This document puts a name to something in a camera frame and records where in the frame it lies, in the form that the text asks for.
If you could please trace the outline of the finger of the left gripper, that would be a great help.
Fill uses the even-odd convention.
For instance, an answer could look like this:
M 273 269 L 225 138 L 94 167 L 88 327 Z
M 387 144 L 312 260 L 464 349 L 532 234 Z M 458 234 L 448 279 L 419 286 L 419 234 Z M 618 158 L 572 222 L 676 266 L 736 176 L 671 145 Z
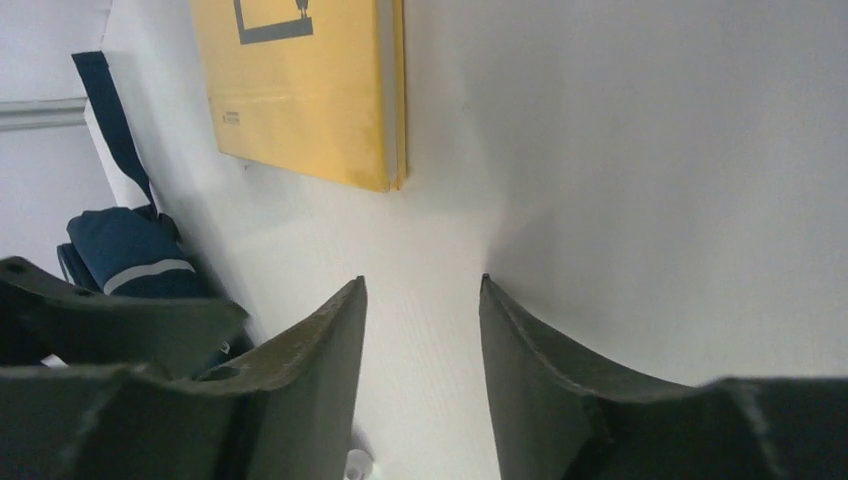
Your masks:
M 22 257 L 1 262 L 4 367 L 56 355 L 70 365 L 148 364 L 167 378 L 195 377 L 245 334 L 247 319 L 229 300 L 105 295 Z

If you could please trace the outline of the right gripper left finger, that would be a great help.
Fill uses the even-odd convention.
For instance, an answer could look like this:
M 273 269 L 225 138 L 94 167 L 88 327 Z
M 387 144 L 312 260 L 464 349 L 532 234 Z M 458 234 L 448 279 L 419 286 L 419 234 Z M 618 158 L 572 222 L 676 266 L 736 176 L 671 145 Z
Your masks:
M 5 479 L 340 479 L 367 291 L 189 378 L 148 364 L 1 364 Z

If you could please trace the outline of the navy blue student backpack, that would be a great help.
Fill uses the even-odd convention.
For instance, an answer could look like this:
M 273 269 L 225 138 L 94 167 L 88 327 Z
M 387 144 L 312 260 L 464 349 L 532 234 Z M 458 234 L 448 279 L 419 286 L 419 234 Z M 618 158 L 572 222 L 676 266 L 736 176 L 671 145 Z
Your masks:
M 69 220 L 57 258 L 70 283 L 107 295 L 212 299 L 179 245 L 173 220 L 156 206 L 109 64 L 100 51 L 72 60 L 113 163 L 145 195 L 145 205 L 85 211 Z

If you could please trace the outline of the yellow Little Prince book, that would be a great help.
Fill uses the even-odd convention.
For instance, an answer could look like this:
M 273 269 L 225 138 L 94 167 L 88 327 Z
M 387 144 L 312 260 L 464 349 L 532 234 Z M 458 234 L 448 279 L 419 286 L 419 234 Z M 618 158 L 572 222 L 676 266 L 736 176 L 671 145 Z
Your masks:
M 374 192 L 408 176 L 400 1 L 195 1 L 220 152 Z

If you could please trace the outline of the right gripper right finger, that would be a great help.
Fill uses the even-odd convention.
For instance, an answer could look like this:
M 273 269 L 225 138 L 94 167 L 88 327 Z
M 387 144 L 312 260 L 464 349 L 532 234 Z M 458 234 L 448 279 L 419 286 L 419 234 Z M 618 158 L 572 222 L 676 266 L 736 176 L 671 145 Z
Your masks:
M 484 276 L 481 345 L 505 479 L 843 479 L 843 378 L 665 381 L 534 317 Z

